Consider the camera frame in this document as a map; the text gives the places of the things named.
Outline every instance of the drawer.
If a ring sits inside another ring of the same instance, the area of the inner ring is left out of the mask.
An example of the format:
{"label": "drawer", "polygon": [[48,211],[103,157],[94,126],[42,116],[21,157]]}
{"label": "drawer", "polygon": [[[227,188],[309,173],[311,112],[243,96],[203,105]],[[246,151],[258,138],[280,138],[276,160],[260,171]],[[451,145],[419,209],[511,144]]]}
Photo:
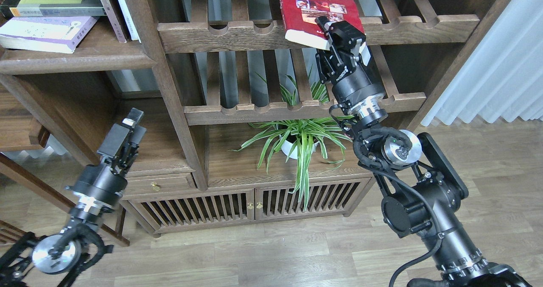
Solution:
{"label": "drawer", "polygon": [[194,180],[190,173],[173,173],[127,178],[128,185],[124,190],[123,199],[147,196],[162,196],[188,189],[195,189]]}

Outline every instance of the silver metal disc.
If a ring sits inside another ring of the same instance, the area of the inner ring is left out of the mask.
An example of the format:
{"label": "silver metal disc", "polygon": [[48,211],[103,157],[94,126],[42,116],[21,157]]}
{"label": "silver metal disc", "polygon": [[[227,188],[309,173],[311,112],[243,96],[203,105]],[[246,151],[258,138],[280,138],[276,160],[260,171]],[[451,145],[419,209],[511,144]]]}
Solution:
{"label": "silver metal disc", "polygon": [[409,153],[402,154],[400,146],[396,144],[396,139],[392,137],[388,137],[388,139],[386,139],[386,142],[383,146],[383,151],[386,157],[394,165],[397,165],[399,167],[405,167],[407,165],[415,163],[420,159],[423,154],[423,147],[420,144],[419,138],[417,138],[417,136],[413,132],[405,129],[402,129],[400,131],[405,133],[413,144],[413,146],[409,150]]}
{"label": "silver metal disc", "polygon": [[62,255],[53,259],[49,250],[53,248],[62,235],[56,234],[47,237],[37,244],[32,253],[32,262],[41,272],[55,275],[70,270],[81,256],[81,245],[78,241],[70,241]]}

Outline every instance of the red book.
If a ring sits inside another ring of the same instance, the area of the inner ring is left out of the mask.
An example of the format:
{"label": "red book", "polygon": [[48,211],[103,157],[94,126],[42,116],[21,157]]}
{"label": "red book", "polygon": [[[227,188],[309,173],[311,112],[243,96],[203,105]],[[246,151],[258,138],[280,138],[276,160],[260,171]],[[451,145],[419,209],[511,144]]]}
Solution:
{"label": "red book", "polygon": [[331,22],[347,21],[364,32],[354,0],[280,0],[285,39],[317,49],[328,50],[330,45],[315,23],[320,16]]}

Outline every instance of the white pot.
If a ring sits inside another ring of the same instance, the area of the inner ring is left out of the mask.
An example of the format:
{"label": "white pot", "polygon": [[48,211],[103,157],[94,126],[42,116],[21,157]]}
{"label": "white pot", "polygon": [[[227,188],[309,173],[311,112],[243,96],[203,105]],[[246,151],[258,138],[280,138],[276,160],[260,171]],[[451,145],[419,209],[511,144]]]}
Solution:
{"label": "white pot", "polygon": [[[319,144],[319,142],[316,142],[315,144],[313,144],[313,149],[311,150],[311,153],[315,152],[316,146],[318,144]],[[291,151],[291,148],[292,148],[292,143],[285,140],[285,142],[281,146],[281,151],[285,154],[285,156],[289,157],[288,153],[289,153],[289,151]],[[292,151],[292,154],[290,155],[289,158],[298,160],[298,147],[297,146],[294,148],[294,150]]]}

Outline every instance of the textbook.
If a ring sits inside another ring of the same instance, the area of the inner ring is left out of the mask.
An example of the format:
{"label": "textbook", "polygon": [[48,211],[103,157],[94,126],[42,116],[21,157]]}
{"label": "textbook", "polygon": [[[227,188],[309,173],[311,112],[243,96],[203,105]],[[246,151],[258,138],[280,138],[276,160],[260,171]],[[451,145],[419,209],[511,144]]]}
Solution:
{"label": "textbook", "polygon": [[73,53],[97,17],[11,18],[0,27],[0,45],[7,49]]}
{"label": "textbook", "polygon": [[100,0],[4,0],[0,11],[7,19],[106,15]]}
{"label": "textbook", "polygon": [[346,20],[364,32],[354,0],[280,0],[285,39],[317,49],[328,50],[330,45],[316,18],[326,16],[331,22]]}

